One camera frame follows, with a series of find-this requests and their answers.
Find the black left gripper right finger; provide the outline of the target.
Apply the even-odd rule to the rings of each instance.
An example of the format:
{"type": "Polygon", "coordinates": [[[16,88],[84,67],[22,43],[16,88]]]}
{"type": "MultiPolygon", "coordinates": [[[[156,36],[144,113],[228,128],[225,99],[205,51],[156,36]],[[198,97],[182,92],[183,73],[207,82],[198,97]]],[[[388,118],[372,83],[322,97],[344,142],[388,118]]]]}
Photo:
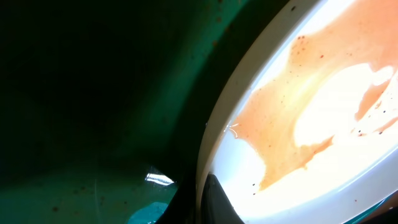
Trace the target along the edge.
{"type": "Polygon", "coordinates": [[[201,223],[244,224],[235,212],[217,177],[208,174],[201,198],[201,223]]]}

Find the white plate with sauce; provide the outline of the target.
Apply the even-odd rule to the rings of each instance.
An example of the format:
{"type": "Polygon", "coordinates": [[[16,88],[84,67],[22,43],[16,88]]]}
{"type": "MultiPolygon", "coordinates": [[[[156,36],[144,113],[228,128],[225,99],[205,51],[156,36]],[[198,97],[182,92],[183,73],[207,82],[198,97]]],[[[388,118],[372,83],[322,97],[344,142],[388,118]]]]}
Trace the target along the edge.
{"type": "Polygon", "coordinates": [[[397,190],[397,0],[289,1],[206,125],[208,174],[244,223],[345,223],[397,190]]]}

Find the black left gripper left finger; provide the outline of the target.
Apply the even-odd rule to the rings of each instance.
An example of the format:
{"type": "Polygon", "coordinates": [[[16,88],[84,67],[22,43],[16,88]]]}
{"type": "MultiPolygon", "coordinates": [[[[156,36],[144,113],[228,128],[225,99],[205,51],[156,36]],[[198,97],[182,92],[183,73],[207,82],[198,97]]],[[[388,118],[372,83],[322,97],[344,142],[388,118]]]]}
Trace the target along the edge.
{"type": "Polygon", "coordinates": [[[165,212],[155,224],[194,224],[196,184],[194,177],[181,182],[165,212]]]}

